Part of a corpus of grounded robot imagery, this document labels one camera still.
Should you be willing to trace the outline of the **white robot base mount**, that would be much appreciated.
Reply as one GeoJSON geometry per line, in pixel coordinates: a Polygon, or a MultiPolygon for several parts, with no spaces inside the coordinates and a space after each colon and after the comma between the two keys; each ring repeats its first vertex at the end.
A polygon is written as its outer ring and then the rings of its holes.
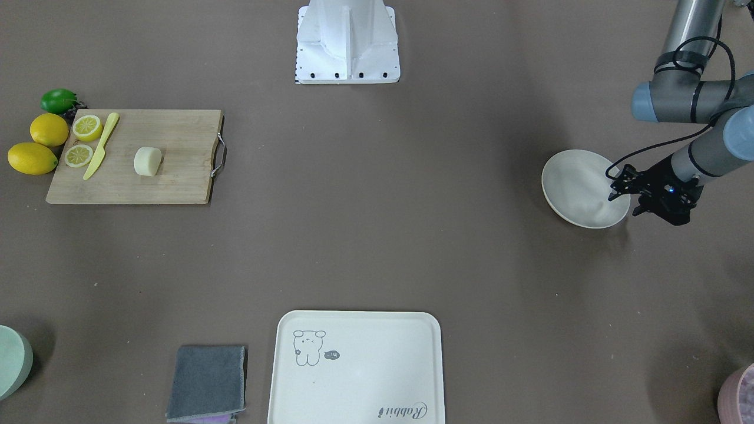
{"type": "Polygon", "coordinates": [[[391,84],[401,79],[398,27],[382,1],[310,1],[298,10],[298,84],[391,84]]]}

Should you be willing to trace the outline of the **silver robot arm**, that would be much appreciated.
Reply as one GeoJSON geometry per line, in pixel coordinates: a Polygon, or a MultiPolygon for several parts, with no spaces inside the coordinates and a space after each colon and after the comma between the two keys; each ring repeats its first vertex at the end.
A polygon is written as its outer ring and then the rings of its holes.
{"type": "Polygon", "coordinates": [[[625,164],[609,201],[638,195],[633,215],[649,212],[674,226],[690,221],[703,188],[752,162],[752,73],[737,77],[719,39],[722,1],[679,1],[651,81],[633,92],[633,117],[703,124],[689,144],[646,171],[625,164]]]}

